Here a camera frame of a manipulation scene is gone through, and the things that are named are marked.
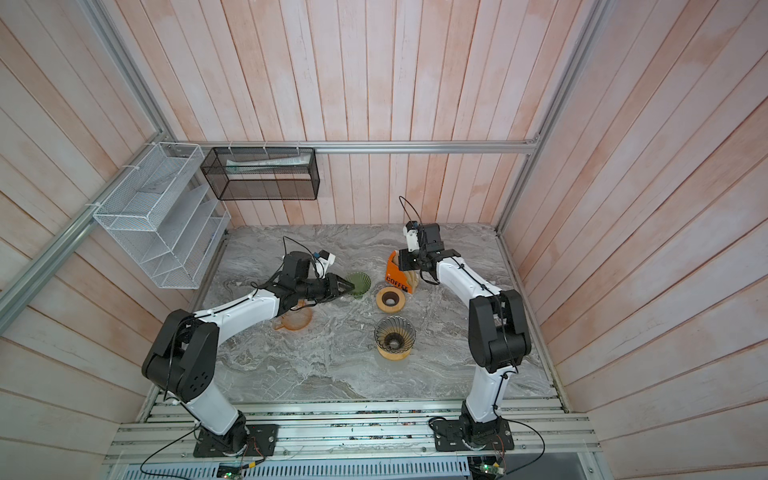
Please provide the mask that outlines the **orange glass pitcher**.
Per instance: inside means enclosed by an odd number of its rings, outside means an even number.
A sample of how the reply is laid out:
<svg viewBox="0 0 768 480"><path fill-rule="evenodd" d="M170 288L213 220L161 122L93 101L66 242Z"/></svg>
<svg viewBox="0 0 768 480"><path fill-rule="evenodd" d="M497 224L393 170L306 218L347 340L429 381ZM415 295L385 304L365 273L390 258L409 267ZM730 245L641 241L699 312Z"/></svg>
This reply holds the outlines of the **orange glass pitcher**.
<svg viewBox="0 0 768 480"><path fill-rule="evenodd" d="M307 327L313 319L312 309L304 303L289 309L273 323L274 330L298 331Z"/></svg>

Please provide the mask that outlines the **clear glass dripper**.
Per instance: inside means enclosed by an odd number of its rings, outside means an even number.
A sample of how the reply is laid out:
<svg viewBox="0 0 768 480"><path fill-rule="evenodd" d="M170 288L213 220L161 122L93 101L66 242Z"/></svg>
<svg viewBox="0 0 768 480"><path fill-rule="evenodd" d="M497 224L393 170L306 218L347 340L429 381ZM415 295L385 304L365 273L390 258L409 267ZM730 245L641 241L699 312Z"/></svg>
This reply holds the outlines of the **clear glass dripper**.
<svg viewBox="0 0 768 480"><path fill-rule="evenodd" d="M374 340L377 347L381 346L389 351L412 349L416 340L416 329L407 319L390 316L375 326Z"/></svg>

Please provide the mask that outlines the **wooden ring dripper stand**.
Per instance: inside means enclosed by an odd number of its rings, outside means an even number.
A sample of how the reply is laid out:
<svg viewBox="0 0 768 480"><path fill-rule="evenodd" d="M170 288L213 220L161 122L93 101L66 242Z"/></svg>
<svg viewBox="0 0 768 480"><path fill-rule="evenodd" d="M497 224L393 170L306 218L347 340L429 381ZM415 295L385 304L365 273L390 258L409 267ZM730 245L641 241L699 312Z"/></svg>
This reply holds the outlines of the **wooden ring dripper stand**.
<svg viewBox="0 0 768 480"><path fill-rule="evenodd" d="M401 361L401 360L404 360L405 358L407 358L410 355L410 353L412 351L411 348L400 349L400 350L397 350L397 351L389 351L389 350L387 350L387 349L385 349L385 348L383 348L381 346L378 346L377 350L378 350L378 353L383 358L385 358L387 360L390 360L390 361Z"/></svg>

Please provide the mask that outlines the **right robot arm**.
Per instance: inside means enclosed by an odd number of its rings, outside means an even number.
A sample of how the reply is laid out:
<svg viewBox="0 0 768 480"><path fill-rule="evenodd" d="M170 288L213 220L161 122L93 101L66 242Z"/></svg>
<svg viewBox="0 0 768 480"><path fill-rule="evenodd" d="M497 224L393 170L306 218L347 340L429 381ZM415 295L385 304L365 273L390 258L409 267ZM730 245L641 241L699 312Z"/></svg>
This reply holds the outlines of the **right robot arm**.
<svg viewBox="0 0 768 480"><path fill-rule="evenodd" d="M430 284L447 288L468 308L467 340L476 371L463 416L472 426L494 422L509 381L532 350L523 298L485 280L446 248L438 224L409 221L403 232L407 247L399 251L399 269L429 275Z"/></svg>

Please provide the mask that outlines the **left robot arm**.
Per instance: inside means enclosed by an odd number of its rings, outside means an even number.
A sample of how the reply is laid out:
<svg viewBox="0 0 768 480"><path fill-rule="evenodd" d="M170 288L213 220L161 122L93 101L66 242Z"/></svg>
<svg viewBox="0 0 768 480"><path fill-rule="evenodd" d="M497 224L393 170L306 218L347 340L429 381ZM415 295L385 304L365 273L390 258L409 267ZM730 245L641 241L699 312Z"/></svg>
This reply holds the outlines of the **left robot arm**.
<svg viewBox="0 0 768 480"><path fill-rule="evenodd" d="M219 347L231 337L298 308L335 300L355 285L330 271L334 256L293 251L268 280L208 310L175 310L165 319L142 365L142 375L177 399L210 434L235 430L240 412L214 384Z"/></svg>

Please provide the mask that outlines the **brown paper filter stack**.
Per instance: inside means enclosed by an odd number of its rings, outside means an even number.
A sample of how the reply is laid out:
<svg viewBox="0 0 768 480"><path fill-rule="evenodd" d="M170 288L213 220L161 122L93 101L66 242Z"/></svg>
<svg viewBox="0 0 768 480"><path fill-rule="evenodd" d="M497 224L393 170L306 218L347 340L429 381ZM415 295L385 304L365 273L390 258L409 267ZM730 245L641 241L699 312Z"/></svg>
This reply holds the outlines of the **brown paper filter stack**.
<svg viewBox="0 0 768 480"><path fill-rule="evenodd" d="M420 276L417 270L404 271L408 284L408 291L414 293L420 282Z"/></svg>

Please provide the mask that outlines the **green glass dripper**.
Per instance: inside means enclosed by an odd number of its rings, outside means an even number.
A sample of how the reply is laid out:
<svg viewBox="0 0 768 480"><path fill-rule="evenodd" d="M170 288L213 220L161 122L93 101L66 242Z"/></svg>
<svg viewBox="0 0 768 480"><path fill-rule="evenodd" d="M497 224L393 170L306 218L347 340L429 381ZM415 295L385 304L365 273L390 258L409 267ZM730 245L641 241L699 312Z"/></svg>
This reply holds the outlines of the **green glass dripper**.
<svg viewBox="0 0 768 480"><path fill-rule="evenodd" d="M346 279L354 286L353 290L351 291L351 295L355 299L361 299L364 297L371 288L371 278L365 272L351 272L347 275Z"/></svg>

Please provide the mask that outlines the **orange coffee filter box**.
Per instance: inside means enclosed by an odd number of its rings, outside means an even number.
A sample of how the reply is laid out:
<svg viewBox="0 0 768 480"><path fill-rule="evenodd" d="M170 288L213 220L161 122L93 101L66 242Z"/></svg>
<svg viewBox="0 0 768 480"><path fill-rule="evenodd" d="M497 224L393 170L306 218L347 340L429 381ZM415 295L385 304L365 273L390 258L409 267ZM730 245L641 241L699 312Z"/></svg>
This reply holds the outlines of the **orange coffee filter box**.
<svg viewBox="0 0 768 480"><path fill-rule="evenodd" d="M400 269L398 251L393 251L387 260L385 280L390 285L397 287L406 293L410 293L408 291L408 284L404 271Z"/></svg>

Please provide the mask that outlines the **paper in black basket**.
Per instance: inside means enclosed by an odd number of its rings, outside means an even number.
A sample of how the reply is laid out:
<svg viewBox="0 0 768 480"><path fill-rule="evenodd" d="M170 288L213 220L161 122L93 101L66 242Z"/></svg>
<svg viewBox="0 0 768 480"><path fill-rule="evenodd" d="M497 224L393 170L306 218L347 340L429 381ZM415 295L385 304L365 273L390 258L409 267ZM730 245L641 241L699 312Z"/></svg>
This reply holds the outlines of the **paper in black basket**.
<svg viewBox="0 0 768 480"><path fill-rule="evenodd" d="M225 169L229 174L293 174L307 167L310 160L305 155L255 160L230 159L226 161Z"/></svg>

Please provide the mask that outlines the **aluminium rail base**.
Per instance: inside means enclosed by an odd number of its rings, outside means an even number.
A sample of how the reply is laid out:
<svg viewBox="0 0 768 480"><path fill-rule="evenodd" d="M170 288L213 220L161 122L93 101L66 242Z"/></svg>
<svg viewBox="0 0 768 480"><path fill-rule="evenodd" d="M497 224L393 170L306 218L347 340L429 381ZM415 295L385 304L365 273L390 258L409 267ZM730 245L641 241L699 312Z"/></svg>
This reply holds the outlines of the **aluminium rail base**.
<svg viewBox="0 0 768 480"><path fill-rule="evenodd" d="M499 456L502 469L522 478L549 460L573 460L589 479L610 476L599 456L600 444L589 418L568 413L557 397L505 399L498 413L509 422L514 449L439 452L427 421L457 420L459 400L353 401L241 404L248 423L277 424L278 440L270 457L194 458L199 428L181 406L157 403L147 421L124 424L105 456L102 478L123 465L223 462L242 473L266 461L359 458L464 457L471 475L475 464Z"/></svg>

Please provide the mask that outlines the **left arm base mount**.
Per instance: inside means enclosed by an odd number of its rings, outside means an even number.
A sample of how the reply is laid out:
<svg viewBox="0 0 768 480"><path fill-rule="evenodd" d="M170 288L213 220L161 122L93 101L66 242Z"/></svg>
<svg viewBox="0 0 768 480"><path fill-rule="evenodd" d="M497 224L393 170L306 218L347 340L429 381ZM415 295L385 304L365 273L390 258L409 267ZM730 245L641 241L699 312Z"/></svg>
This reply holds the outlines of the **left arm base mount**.
<svg viewBox="0 0 768 480"><path fill-rule="evenodd" d="M248 423L242 412L232 427L224 434L214 434L204 426L199 427L194 458L235 457L256 455L270 457L278 440L277 424Z"/></svg>

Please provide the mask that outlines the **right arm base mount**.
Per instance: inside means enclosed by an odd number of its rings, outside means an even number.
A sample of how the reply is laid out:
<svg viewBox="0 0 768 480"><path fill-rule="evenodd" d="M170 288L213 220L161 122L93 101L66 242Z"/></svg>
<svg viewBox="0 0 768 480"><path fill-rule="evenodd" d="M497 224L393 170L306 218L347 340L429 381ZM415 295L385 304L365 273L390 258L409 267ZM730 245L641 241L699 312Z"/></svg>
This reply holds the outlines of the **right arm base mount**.
<svg viewBox="0 0 768 480"><path fill-rule="evenodd" d="M495 413L487 422L475 421L463 405L457 420L435 416L427 421L439 452L485 451L506 452L514 449L509 422Z"/></svg>

